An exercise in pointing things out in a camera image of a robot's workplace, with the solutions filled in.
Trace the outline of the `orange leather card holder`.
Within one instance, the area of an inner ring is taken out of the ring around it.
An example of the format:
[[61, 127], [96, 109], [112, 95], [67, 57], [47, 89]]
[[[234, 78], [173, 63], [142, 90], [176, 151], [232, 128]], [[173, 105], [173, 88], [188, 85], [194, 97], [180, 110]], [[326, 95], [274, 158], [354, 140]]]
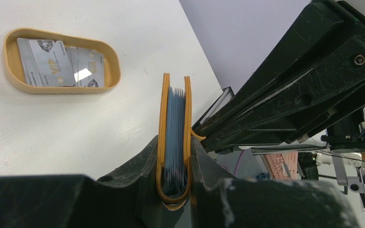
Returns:
[[192, 130], [192, 90], [189, 76], [184, 89], [172, 88], [164, 73], [160, 103], [156, 162], [156, 188], [170, 211], [182, 208], [192, 186], [192, 139], [205, 138]]

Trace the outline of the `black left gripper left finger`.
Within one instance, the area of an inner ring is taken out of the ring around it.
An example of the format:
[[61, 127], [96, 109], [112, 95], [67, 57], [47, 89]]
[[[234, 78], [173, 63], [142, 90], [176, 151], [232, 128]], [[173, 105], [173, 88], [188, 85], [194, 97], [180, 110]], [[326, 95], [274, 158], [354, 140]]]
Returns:
[[0, 228], [157, 228], [158, 139], [107, 175], [0, 176]]

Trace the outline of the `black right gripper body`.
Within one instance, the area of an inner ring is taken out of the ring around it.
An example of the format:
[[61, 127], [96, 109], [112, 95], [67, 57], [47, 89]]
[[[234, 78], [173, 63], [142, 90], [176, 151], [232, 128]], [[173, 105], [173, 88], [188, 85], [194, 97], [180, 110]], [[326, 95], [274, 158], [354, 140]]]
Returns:
[[[304, 8], [298, 20], [306, 27], [296, 27], [297, 35], [307, 40], [317, 39], [311, 48], [313, 62], [302, 73], [327, 58], [350, 38], [365, 35], [365, 16], [344, 1], [314, 0]], [[364, 107], [325, 128], [327, 134], [322, 141], [337, 151], [364, 150]]]

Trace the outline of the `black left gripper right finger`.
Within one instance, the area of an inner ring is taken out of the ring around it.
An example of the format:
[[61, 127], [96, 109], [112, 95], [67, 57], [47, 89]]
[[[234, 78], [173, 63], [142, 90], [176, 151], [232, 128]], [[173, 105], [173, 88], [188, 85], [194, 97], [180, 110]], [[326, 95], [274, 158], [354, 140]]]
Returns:
[[191, 140], [194, 228], [356, 228], [349, 202], [329, 182], [245, 180]]

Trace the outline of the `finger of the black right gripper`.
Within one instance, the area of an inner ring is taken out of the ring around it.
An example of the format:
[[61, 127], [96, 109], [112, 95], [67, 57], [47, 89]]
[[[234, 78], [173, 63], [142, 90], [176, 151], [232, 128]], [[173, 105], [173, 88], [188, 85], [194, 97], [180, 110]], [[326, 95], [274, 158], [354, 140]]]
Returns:
[[239, 92], [214, 116], [194, 128], [197, 133], [214, 132], [215, 126], [209, 125], [208, 128], [203, 129], [203, 125], [211, 120], [223, 123], [231, 116], [237, 117], [238, 113], [244, 111], [247, 106], [297, 79], [307, 69], [308, 65], [313, 62], [311, 48], [316, 44], [317, 39], [307, 40], [299, 37], [296, 27], [304, 29], [306, 24], [300, 22], [297, 17]]
[[209, 121], [202, 146], [217, 151], [235, 146], [291, 143], [313, 136], [365, 105], [365, 35], [356, 35], [324, 60], [226, 122]]

